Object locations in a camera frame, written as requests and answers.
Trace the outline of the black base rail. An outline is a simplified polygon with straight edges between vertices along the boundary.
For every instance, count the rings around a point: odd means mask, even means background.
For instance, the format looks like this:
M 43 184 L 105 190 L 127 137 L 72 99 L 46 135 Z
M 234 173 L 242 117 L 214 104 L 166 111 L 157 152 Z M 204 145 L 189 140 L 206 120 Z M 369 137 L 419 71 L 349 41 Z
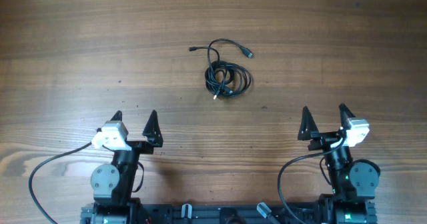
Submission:
M 97 206 L 81 209 L 80 223 L 360 223 L 378 222 L 375 204 L 290 203 L 294 215 L 281 205 L 142 205 L 116 210 Z

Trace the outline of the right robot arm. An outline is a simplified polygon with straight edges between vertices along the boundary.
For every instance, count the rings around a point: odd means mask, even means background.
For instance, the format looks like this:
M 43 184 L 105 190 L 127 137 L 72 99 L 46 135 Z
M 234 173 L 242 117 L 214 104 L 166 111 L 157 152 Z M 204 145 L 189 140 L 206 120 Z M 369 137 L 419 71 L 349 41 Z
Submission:
M 314 223 L 376 223 L 371 202 L 379 184 L 380 168 L 367 160 L 353 160 L 350 149 L 370 132 L 367 120 L 357 118 L 344 105 L 339 106 L 341 126 L 321 133 L 307 107 L 302 110 L 298 140 L 309 141 L 309 151 L 320 151 L 333 193 L 322 194 L 314 207 Z

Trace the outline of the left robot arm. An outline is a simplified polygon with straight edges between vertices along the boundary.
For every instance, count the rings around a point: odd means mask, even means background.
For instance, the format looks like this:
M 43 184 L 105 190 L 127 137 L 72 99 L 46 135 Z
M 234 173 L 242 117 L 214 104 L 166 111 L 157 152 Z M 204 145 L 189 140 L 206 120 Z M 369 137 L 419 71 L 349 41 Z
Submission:
M 93 205 L 81 209 L 81 224 L 133 224 L 151 223 L 150 214 L 141 200 L 131 195 L 141 189 L 133 188 L 138 168 L 143 165 L 139 156 L 152 155 L 156 147 L 163 145 L 157 111 L 153 110 L 142 132 L 142 141 L 129 141 L 129 132 L 122 121 L 122 112 L 106 121 L 97 130 L 92 144 L 113 151 L 110 164 L 95 168 L 91 174 Z

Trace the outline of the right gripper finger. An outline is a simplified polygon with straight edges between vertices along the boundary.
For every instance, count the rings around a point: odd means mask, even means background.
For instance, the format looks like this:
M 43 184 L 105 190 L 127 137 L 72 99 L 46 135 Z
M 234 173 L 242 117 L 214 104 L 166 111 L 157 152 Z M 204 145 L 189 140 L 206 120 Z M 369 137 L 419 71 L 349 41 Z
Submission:
M 302 109 L 302 121 L 300 125 L 300 130 L 298 132 L 298 140 L 307 141 L 317 139 L 319 136 L 320 133 L 314 121 L 314 118 L 308 107 L 305 106 Z
M 348 109 L 348 107 L 344 103 L 341 103 L 339 105 L 339 110 L 340 110 L 341 126 L 344 129 L 349 129 L 350 124 L 348 123 L 348 119 L 354 118 L 355 115 Z

